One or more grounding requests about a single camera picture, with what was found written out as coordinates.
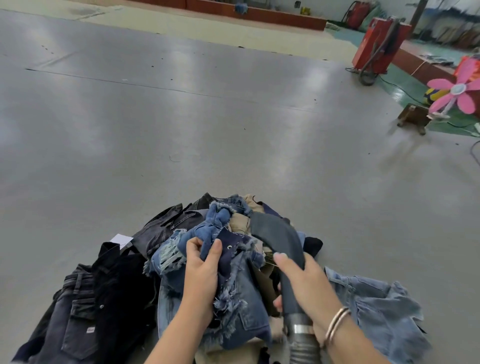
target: person's right hand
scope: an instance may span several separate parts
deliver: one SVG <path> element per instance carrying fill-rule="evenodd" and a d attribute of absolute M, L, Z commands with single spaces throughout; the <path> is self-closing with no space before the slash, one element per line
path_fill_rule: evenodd
<path fill-rule="evenodd" d="M 333 317 L 342 308 L 342 303 L 315 259 L 308 253 L 304 255 L 305 270 L 284 253 L 275 253 L 273 259 L 290 280 L 297 302 L 312 319 L 315 335 L 322 341 Z M 282 311 L 282 296 L 274 301 L 274 306 Z"/>

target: paper tag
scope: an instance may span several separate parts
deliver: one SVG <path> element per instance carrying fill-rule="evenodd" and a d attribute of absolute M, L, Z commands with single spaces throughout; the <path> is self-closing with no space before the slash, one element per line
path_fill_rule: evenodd
<path fill-rule="evenodd" d="M 125 245 L 127 245 L 130 241 L 132 241 L 131 236 L 125 236 L 122 234 L 117 234 L 115 235 L 110 241 L 112 243 L 117 243 L 120 244 L 120 249 L 123 248 Z"/>

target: pink fan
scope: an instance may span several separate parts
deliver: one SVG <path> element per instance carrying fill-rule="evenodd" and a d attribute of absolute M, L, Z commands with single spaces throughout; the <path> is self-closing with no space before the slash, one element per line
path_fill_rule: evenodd
<path fill-rule="evenodd" d="M 458 70 L 455 85 L 444 78 L 436 78 L 427 83 L 427 86 L 431 88 L 440 90 L 450 89 L 450 93 L 442 96 L 430 106 L 428 109 L 430 113 L 436 112 L 445 106 L 442 111 L 442 114 L 445 115 L 455 102 L 464 113 L 473 114 L 475 112 L 475 103 L 470 95 L 467 94 L 467 91 L 480 90 L 480 78 L 468 84 L 466 83 L 475 71 L 475 65 L 476 60 L 474 58 L 466 59 Z"/>

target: bracelet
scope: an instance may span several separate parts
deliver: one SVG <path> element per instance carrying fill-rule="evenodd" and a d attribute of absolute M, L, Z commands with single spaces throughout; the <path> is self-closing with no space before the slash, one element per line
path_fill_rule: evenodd
<path fill-rule="evenodd" d="M 328 326 L 327 334 L 325 335 L 324 346 L 326 346 L 332 340 L 343 319 L 350 313 L 351 311 L 348 307 L 342 307 L 336 313 L 336 315 L 332 319 L 332 322 L 330 322 L 330 325 Z"/>

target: jeans pocket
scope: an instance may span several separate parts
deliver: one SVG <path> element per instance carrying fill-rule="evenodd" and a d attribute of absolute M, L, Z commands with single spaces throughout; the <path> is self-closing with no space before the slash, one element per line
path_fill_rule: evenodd
<path fill-rule="evenodd" d="M 96 352 L 94 298 L 72 301 L 61 349 L 77 360 L 83 360 Z"/>
<path fill-rule="evenodd" d="M 369 338 L 375 349 L 387 356 L 390 354 L 390 346 L 393 340 L 393 332 L 382 312 L 357 300 L 358 325 Z"/>

